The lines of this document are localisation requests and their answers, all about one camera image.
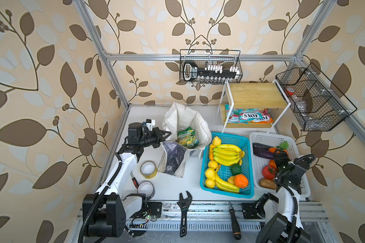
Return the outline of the small orange pumpkin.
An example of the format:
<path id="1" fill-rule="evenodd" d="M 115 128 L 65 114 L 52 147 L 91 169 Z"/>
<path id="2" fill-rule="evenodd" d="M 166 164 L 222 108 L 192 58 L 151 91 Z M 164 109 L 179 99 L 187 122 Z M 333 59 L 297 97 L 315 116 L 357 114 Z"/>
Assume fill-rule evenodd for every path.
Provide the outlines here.
<path id="1" fill-rule="evenodd" d="M 277 165 L 274 160 L 270 160 L 269 165 L 277 169 Z"/>

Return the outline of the green snack bag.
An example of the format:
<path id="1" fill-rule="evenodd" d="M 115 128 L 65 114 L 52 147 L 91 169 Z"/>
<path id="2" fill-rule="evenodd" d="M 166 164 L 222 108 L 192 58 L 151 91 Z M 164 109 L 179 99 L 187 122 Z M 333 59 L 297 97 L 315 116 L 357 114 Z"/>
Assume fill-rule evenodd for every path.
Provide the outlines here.
<path id="1" fill-rule="evenodd" d="M 197 137 L 195 135 L 179 138 L 177 140 L 177 142 L 179 145 L 182 145 L 188 149 L 194 149 L 199 144 L 199 140 L 197 139 Z"/>
<path id="2" fill-rule="evenodd" d="M 183 137 L 194 136 L 194 135 L 195 135 L 195 130 L 191 127 L 188 127 L 185 130 L 178 132 L 177 137 L 183 138 Z"/>

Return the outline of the white canvas tote bag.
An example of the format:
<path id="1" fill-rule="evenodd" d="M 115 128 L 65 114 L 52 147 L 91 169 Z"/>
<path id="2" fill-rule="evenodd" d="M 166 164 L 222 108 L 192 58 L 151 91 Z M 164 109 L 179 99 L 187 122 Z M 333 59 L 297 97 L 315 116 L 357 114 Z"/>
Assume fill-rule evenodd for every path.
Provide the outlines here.
<path id="1" fill-rule="evenodd" d="M 197 152 L 202 158 L 213 140 L 208 123 L 198 111 L 175 102 L 164 116 L 162 130 L 171 135 L 161 143 L 164 154 L 158 172 L 182 178 L 190 156 Z"/>

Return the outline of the purple eggplant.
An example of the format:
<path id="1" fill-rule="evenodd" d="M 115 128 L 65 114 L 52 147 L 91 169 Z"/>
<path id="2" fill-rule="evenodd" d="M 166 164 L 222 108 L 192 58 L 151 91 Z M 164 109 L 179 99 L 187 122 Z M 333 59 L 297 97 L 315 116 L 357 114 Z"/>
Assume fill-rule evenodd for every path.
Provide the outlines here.
<path id="1" fill-rule="evenodd" d="M 264 149 L 253 148 L 253 154 L 263 159 L 274 159 L 274 153 Z"/>

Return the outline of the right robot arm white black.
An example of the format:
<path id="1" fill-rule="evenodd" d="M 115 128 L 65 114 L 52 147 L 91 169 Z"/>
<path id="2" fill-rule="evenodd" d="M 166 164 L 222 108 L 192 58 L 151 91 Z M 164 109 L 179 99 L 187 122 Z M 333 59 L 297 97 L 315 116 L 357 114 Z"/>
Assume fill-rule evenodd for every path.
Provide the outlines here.
<path id="1" fill-rule="evenodd" d="M 265 225 L 259 232 L 257 243 L 310 243 L 311 236 L 304 230 L 299 201 L 301 180 L 316 160 L 315 155 L 306 155 L 294 160 L 283 155 L 274 155 L 277 172 L 273 179 L 276 195 L 263 195 L 256 205 L 263 210 Z"/>

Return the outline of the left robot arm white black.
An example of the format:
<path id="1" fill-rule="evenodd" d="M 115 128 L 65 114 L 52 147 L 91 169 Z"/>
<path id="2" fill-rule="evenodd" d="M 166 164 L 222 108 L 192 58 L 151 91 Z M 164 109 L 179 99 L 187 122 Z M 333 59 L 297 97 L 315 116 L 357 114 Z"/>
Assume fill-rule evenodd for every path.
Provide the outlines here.
<path id="1" fill-rule="evenodd" d="M 113 158 L 114 167 L 105 182 L 94 194 L 87 194 L 83 200 L 83 224 L 78 242 L 85 237 L 118 238 L 126 229 L 126 220 L 137 212 L 147 211 L 147 198 L 144 193 L 132 193 L 120 197 L 132 171 L 144 152 L 144 148 L 158 148 L 161 142 L 172 135 L 155 126 L 155 121 L 147 119 L 142 123 L 131 123 L 128 135 Z"/>

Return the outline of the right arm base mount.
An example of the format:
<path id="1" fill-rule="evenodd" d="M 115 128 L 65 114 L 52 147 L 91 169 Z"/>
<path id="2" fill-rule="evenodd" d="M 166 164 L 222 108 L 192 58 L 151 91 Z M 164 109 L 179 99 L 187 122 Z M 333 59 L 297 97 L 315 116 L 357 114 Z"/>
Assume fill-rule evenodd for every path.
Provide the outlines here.
<path id="1" fill-rule="evenodd" d="M 242 203 L 244 219 L 265 219 L 264 205 L 259 202 Z"/>

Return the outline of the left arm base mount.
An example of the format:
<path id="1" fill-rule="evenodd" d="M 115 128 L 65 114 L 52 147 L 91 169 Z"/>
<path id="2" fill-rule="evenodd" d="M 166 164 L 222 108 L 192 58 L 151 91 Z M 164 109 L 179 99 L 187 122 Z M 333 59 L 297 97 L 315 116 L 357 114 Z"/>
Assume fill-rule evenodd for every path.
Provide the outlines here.
<path id="1" fill-rule="evenodd" d="M 125 230 L 131 237 L 143 235 L 150 226 L 150 223 L 156 222 L 162 213 L 162 203 L 150 201 L 145 209 L 130 216 L 125 223 Z"/>

